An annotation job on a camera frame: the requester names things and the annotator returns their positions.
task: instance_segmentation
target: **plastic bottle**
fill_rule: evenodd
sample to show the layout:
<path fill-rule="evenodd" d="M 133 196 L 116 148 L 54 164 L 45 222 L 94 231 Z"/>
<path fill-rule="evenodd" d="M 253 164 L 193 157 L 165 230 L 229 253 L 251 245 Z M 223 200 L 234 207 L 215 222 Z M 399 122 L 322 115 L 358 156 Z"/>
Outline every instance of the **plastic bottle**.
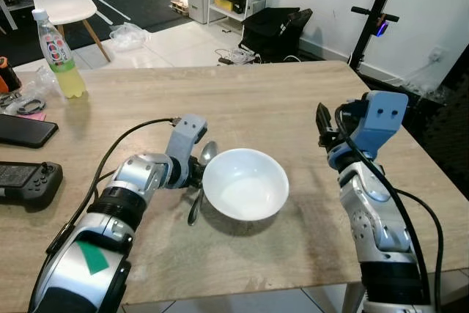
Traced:
<path fill-rule="evenodd" d="M 45 10 L 34 9 L 32 15 L 37 22 L 39 42 L 45 60 L 55 73 L 65 97 L 80 97 L 86 91 L 86 87 L 75 67 L 70 48 L 59 31 L 49 21 Z"/>

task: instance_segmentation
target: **white bowl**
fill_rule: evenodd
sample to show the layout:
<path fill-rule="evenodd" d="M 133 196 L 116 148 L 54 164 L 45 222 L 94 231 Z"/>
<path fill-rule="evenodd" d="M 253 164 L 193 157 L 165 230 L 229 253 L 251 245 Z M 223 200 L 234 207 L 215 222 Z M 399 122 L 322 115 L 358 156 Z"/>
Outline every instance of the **white bowl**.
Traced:
<path fill-rule="evenodd" d="M 268 218 L 288 198 L 285 171 L 257 150 L 227 150 L 215 156 L 202 178 L 209 202 L 224 215 L 243 221 Z"/>

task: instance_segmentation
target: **bottle label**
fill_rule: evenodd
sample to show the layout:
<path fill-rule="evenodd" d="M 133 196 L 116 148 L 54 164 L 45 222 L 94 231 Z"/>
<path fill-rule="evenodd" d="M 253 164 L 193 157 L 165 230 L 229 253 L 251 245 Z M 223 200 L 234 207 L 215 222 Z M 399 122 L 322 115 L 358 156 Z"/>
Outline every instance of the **bottle label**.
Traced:
<path fill-rule="evenodd" d="M 45 34 L 43 42 L 47 49 L 48 63 L 55 73 L 63 73 L 75 67 L 67 43 L 59 35 Z"/>

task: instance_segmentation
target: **wooden table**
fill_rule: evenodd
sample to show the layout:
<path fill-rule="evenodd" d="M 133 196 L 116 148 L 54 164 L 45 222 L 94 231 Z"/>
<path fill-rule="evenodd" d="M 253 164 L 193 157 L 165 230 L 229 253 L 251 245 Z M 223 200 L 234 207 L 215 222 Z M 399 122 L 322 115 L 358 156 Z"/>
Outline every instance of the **wooden table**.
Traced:
<path fill-rule="evenodd" d="M 186 224 L 193 194 L 159 191 L 147 209 L 130 255 L 123 302 L 169 301 L 236 292 L 359 281 L 337 173 L 317 146 L 318 102 L 334 110 L 366 86 L 340 62 L 83 72 L 89 94 L 63 103 L 49 99 L 47 120 L 59 132 L 41 149 L 2 145 L 6 161 L 53 161 L 64 181 L 39 213 L 0 207 L 0 311 L 25 311 L 44 250 L 81 202 L 95 168 L 116 137 L 148 119 L 187 112 L 207 118 L 199 156 L 213 139 L 221 150 L 250 147 L 273 156 L 286 170 L 290 197 L 277 216 L 240 223 L 204 203 L 194 227 Z M 31 78 L 23 74 L 22 79 Z M 169 125 L 147 127 L 122 142 L 105 171 L 139 152 L 164 152 Z M 378 161 L 396 186 L 421 197 L 445 232 L 443 269 L 467 267 L 469 203 L 401 129 Z M 437 241 L 431 218 L 405 204 L 434 270 Z"/>

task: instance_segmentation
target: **spoon handle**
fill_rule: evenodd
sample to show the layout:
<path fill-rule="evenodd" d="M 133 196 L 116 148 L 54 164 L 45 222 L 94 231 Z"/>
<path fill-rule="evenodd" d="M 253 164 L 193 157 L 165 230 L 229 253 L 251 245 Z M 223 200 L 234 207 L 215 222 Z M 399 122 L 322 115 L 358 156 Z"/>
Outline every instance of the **spoon handle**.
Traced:
<path fill-rule="evenodd" d="M 199 214 L 200 206 L 202 204 L 203 194 L 204 194 L 204 190 L 199 189 L 197 198 L 195 201 L 193 201 L 191 211 L 189 212 L 189 216 L 188 216 L 188 225 L 190 227 L 192 227 L 197 221 L 197 215 Z"/>

